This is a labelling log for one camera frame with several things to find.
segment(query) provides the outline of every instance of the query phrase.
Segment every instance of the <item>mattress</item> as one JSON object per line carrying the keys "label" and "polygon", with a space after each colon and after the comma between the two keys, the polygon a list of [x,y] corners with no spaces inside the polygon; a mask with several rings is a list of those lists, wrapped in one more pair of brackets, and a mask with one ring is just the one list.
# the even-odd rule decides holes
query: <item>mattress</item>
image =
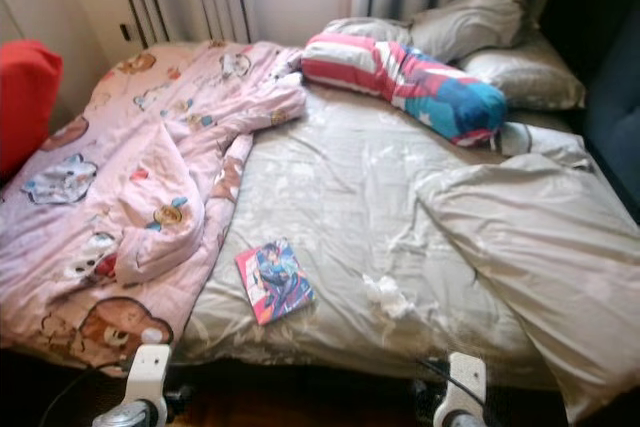
{"label": "mattress", "polygon": [[[528,122],[563,128],[533,115]],[[455,147],[384,101],[310,87],[305,118],[256,135],[224,246],[174,360],[313,363],[411,378],[416,357],[461,351],[485,360],[494,385],[553,388],[514,314],[416,198],[426,174],[503,160]],[[283,236],[318,299],[261,327],[234,257]],[[414,308],[391,318],[369,300],[363,274],[391,277]]]}

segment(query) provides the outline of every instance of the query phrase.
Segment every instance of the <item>comic book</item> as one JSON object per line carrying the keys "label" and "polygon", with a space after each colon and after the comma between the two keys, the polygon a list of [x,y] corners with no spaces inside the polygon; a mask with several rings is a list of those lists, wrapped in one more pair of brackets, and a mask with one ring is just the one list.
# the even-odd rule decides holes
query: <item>comic book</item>
{"label": "comic book", "polygon": [[315,299],[287,239],[243,252],[236,257],[236,264],[260,325]]}

